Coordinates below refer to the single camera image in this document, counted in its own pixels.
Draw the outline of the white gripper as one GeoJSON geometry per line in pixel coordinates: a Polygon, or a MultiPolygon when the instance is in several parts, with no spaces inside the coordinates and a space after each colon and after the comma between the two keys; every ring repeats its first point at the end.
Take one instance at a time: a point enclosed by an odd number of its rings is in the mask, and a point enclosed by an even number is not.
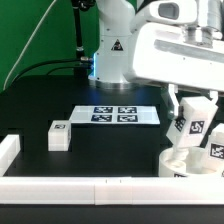
{"type": "Polygon", "coordinates": [[[131,22],[124,76],[167,83],[161,96],[171,120],[183,116],[178,86],[209,90],[214,105],[224,92],[223,8],[223,0],[155,0],[131,22]]]}

